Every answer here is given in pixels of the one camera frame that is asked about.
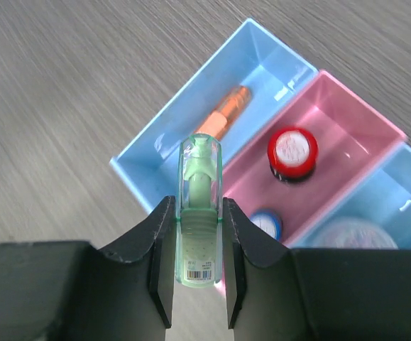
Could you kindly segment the pink drawer box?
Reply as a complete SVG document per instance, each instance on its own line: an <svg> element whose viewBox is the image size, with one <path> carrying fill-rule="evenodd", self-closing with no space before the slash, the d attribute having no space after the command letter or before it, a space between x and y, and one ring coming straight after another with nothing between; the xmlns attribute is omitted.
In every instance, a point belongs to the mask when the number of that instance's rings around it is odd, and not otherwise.
<svg viewBox="0 0 411 341"><path fill-rule="evenodd" d="M276 179L267 155L270 137L290 127L306 129L318 143L314 171L298 184ZM227 164L223 194L247 216L262 209L276 213L281 242L296 247L406 140L394 123L321 70Z"/></svg>

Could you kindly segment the orange utility knife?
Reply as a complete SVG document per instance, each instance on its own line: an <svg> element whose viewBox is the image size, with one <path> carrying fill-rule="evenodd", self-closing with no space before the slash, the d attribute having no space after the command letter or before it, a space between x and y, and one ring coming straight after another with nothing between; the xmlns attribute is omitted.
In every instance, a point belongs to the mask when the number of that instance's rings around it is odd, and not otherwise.
<svg viewBox="0 0 411 341"><path fill-rule="evenodd" d="M221 141L247 107L251 98L249 87L240 85L233 88L200 124L195 133L208 134Z"/></svg>

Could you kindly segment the clear paper clip jar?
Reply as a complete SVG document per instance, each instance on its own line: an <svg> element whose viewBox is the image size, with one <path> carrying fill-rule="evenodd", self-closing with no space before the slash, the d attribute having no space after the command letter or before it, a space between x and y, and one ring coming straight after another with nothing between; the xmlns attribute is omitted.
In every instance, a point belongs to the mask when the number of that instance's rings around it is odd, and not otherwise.
<svg viewBox="0 0 411 341"><path fill-rule="evenodd" d="M343 217L321 227L311 247L340 249L397 249L393 238L378 225L360 218Z"/></svg>

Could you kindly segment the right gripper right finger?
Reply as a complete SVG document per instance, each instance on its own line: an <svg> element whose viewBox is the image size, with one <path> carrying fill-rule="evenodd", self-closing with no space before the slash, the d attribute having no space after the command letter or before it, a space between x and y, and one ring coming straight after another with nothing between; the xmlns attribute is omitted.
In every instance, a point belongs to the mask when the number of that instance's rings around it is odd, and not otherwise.
<svg viewBox="0 0 411 341"><path fill-rule="evenodd" d="M290 249L223 202L236 340L411 340L411 250Z"/></svg>

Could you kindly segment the green correction tape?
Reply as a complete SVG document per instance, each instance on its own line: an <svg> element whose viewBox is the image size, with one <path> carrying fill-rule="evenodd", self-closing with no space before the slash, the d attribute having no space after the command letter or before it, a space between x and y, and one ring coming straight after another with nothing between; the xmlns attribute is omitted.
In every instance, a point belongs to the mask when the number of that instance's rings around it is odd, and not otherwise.
<svg viewBox="0 0 411 341"><path fill-rule="evenodd" d="M193 134L180 144L176 197L175 278L206 288L222 278L222 156L220 143Z"/></svg>

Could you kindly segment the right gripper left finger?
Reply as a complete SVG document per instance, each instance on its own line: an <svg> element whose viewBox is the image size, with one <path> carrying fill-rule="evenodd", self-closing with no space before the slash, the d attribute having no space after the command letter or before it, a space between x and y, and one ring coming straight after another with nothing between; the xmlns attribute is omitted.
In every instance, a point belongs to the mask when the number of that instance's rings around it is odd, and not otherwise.
<svg viewBox="0 0 411 341"><path fill-rule="evenodd" d="M0 243L0 340L164 340L172 325L175 198L97 249Z"/></svg>

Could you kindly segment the red ink bottle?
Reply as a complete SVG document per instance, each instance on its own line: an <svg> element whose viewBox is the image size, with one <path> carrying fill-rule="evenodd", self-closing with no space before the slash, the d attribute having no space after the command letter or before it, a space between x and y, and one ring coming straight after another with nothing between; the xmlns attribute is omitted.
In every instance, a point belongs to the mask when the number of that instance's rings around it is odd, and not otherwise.
<svg viewBox="0 0 411 341"><path fill-rule="evenodd" d="M314 135L298 126L286 126L270 136L267 156L272 174L284 183L300 183L314 172L318 143Z"/></svg>

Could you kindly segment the light blue drawer box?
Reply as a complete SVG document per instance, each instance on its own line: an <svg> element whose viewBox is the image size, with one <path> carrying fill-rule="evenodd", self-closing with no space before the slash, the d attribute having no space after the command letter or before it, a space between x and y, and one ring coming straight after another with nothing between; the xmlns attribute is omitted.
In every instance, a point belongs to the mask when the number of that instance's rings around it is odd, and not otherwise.
<svg viewBox="0 0 411 341"><path fill-rule="evenodd" d="M318 73L315 66L252 18L182 86L110 161L147 213L177 193L179 145L239 85L251 101L221 140L227 164Z"/></svg>

